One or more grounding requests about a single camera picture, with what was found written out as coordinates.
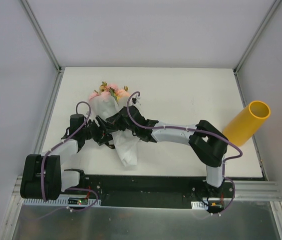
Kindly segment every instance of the yellow cup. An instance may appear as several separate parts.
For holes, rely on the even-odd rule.
[[[270,107],[262,101],[246,106],[223,130],[230,142],[241,146],[260,128],[271,115]]]

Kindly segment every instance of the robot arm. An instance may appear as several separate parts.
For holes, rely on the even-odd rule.
[[[161,127],[167,126],[166,123],[145,119],[141,116],[135,106],[130,106],[129,111],[133,119],[142,126]],[[80,169],[62,169],[62,164],[69,160],[73,154],[76,154],[83,147],[86,140],[93,139],[99,145],[107,144],[112,140],[111,133],[129,129],[133,134],[144,142],[173,142],[186,144],[190,146],[201,162],[206,165],[208,185],[219,188],[224,182],[223,164],[224,155],[227,151],[227,144],[222,140],[210,135],[199,132],[192,132],[179,129],[161,128],[161,129],[144,129],[137,126],[127,113],[124,107],[117,114],[102,120],[96,117],[98,124],[94,120],[89,120],[72,139],[62,144],[49,155],[44,166],[44,188],[47,200],[55,200],[60,192],[73,186],[84,187],[85,175]],[[85,121],[82,114],[74,114],[70,117],[70,127],[62,139],[72,135]],[[175,127],[196,128],[197,130],[208,131],[226,139],[221,132],[213,127],[208,121],[201,120],[197,125]],[[30,154],[27,156],[23,171],[20,194],[23,198],[42,199],[40,185],[40,167],[42,156],[44,154]]]

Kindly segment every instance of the white backdrop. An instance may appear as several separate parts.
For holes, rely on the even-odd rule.
[[[0,0],[0,226],[55,77],[21,5]]]
[[[282,191],[282,5],[239,72],[248,102],[262,100],[272,115],[256,134],[270,180]]]
[[[273,0],[29,0],[62,66],[234,68]]]

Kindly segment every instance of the white table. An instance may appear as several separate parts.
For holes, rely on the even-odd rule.
[[[222,131],[243,109],[231,69],[213,68],[140,68],[140,67],[67,67],[56,99],[43,151],[64,135],[69,118],[79,101],[86,101],[101,82],[129,87],[141,92],[141,114],[152,120],[190,125],[207,120]],[[80,113],[86,113],[82,105]],[[230,177],[261,178],[262,171],[253,141],[241,147],[244,155],[227,162]],[[227,156],[237,152],[228,147]],[[205,176],[205,165],[187,145],[171,142],[139,142],[138,166],[124,167],[115,150],[86,141],[83,149],[66,164],[86,174]]]

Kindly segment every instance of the purple cable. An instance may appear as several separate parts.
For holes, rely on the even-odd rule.
[[[90,118],[90,115],[91,115],[91,106],[90,104],[88,104],[87,102],[85,101],[80,101],[78,102],[78,104],[76,105],[76,112],[77,112],[77,107],[80,105],[80,104],[87,104],[87,106],[89,107],[89,113],[84,121],[84,123],[82,123],[82,125],[74,132],[72,133],[67,139],[65,139],[64,141],[62,142],[59,142],[57,145],[55,145],[54,147],[51,148],[50,151],[47,151],[42,159],[42,164],[41,164],[41,176],[40,176],[40,180],[41,180],[41,193],[42,193],[42,198],[43,200],[46,202],[46,196],[45,196],[45,190],[44,190],[44,164],[45,164],[45,160],[47,158],[47,156],[49,154],[51,154],[54,150],[56,150],[59,146],[61,146],[63,143],[66,143],[68,140],[70,140],[78,131],[81,130],[81,128],[87,123],[87,121],[89,120]]]
[[[67,190],[86,191],[86,192],[93,193],[93,194],[95,195],[95,197],[96,197],[96,200],[95,200],[91,205],[86,206],[86,207],[83,208],[83,209],[72,209],[72,211],[75,212],[75,213],[79,213],[79,212],[82,212],[82,211],[85,211],[85,210],[91,208],[91,207],[92,207],[93,205],[95,205],[95,204],[97,203],[97,201],[98,201],[98,195],[97,195],[97,193],[96,193],[95,191],[91,190],[91,189],[70,187],[70,188],[68,188]],[[34,218],[34,219],[30,219],[30,218],[28,219],[28,218],[26,218],[26,217],[24,217],[24,216],[21,216],[21,217],[22,217],[23,219],[28,220],[28,221],[37,221],[37,220],[40,220],[40,219],[42,219],[42,218],[45,218],[45,217],[47,217],[47,216],[49,216],[49,215],[55,213],[56,211],[59,211],[59,210],[61,210],[61,209],[66,209],[66,207],[65,207],[65,206],[58,207],[58,208],[54,209],[53,211],[51,211],[51,212],[49,212],[49,213],[47,213],[47,214],[45,214],[45,215],[43,215],[43,216],[40,216],[40,217],[38,217],[38,218]]]
[[[143,128],[143,129],[178,129],[178,130],[183,130],[183,131],[192,131],[192,132],[198,132],[198,133],[202,133],[202,134],[207,134],[207,135],[210,135],[210,136],[216,137],[217,139],[222,140],[223,142],[225,142],[228,145],[232,146],[233,148],[235,148],[239,152],[239,154],[236,155],[236,156],[229,156],[229,157],[225,158],[223,160],[223,163],[222,163],[223,164],[222,175],[223,175],[224,179],[230,181],[232,183],[232,185],[233,185],[233,197],[232,197],[231,201],[229,202],[229,204],[226,206],[226,208],[224,208],[224,210],[226,210],[232,204],[232,202],[233,202],[233,200],[235,198],[235,184],[234,184],[233,180],[231,180],[230,178],[224,176],[224,174],[225,174],[225,162],[227,160],[230,160],[230,159],[240,158],[243,155],[242,150],[240,150],[238,146],[236,146],[235,144],[231,143],[227,139],[217,135],[216,133],[210,132],[210,131],[204,131],[204,130],[199,130],[199,129],[194,129],[194,128],[185,128],[185,127],[181,127],[181,126],[142,126],[141,124],[137,123],[133,119],[133,117],[132,117],[132,115],[130,113],[130,109],[129,109],[129,103],[130,103],[131,99],[133,98],[133,96],[136,95],[136,94],[138,95],[138,97],[141,95],[141,93],[139,91],[136,91],[133,94],[131,94],[131,96],[127,100],[126,110],[127,110],[127,114],[129,115],[131,121],[135,125],[137,125],[138,127]]]

